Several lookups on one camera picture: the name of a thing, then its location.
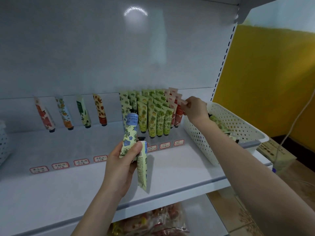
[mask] hand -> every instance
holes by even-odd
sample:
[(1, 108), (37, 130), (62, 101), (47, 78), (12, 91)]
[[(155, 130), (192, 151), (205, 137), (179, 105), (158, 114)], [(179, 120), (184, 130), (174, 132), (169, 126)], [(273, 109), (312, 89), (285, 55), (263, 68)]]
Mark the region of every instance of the hand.
[(131, 162), (141, 151), (142, 144), (137, 142), (123, 158), (119, 158), (122, 147), (123, 142), (120, 142), (108, 155), (104, 181), (101, 186), (101, 189), (114, 191), (120, 198), (124, 197), (130, 187), (132, 175), (137, 168), (137, 163)]
[(207, 103), (194, 96), (189, 97), (186, 101), (188, 102), (187, 105), (182, 103), (180, 107), (192, 124), (198, 128), (198, 125), (204, 121), (209, 121)]

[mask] blue label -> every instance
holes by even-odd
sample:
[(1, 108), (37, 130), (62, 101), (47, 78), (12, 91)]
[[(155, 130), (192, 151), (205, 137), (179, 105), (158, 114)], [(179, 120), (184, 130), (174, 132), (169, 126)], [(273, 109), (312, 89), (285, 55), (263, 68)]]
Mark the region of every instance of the blue label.
[(138, 115), (136, 113), (128, 113), (127, 125), (137, 126), (138, 125)]

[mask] red-bordered label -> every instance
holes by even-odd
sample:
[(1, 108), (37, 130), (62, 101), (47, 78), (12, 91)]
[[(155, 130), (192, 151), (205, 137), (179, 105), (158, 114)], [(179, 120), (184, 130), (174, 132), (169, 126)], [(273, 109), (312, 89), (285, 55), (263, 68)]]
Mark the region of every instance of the red-bordered label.
[(32, 174), (38, 174), (38, 173), (44, 173), (44, 172), (48, 172), (49, 169), (47, 166), (41, 166), (41, 167), (33, 167), (33, 168), (30, 168), (30, 172)]
[(51, 166), (53, 167), (54, 170), (66, 169), (70, 167), (68, 162), (54, 163)]
[(157, 150), (157, 145), (147, 147), (147, 152), (153, 152)]
[(174, 142), (174, 146), (180, 146), (180, 145), (183, 145), (183, 143), (184, 143), (184, 139), (177, 140)]
[(77, 167), (90, 164), (89, 159), (80, 159), (80, 160), (75, 160), (73, 162), (74, 162), (74, 165)]
[(160, 149), (165, 149), (171, 146), (171, 142), (160, 144)]
[(106, 161), (107, 160), (107, 155), (95, 156), (93, 159), (94, 159), (94, 162)]

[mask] left hand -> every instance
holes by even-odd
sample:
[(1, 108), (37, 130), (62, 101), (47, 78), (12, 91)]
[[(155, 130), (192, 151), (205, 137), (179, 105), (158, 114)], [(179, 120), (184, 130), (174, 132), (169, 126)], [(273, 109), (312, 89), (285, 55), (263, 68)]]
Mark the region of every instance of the left hand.
[(123, 142), (120, 142), (108, 155), (105, 176), (101, 188), (117, 193), (120, 198), (127, 193), (137, 163), (132, 160), (142, 150), (141, 142), (134, 144), (123, 158), (119, 158)]

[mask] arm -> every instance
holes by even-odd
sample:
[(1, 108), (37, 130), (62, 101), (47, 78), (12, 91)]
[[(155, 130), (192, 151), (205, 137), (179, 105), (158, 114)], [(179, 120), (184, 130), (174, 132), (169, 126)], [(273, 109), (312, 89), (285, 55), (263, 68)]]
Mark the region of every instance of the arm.
[(142, 144), (138, 142), (123, 158), (119, 158), (122, 146), (122, 142), (119, 143), (108, 155), (102, 186), (71, 236), (106, 235), (118, 203), (127, 193), (137, 167), (136, 163), (131, 162), (142, 149)]
[(181, 105), (265, 235), (314, 235), (315, 212), (276, 174), (221, 132), (196, 97)]

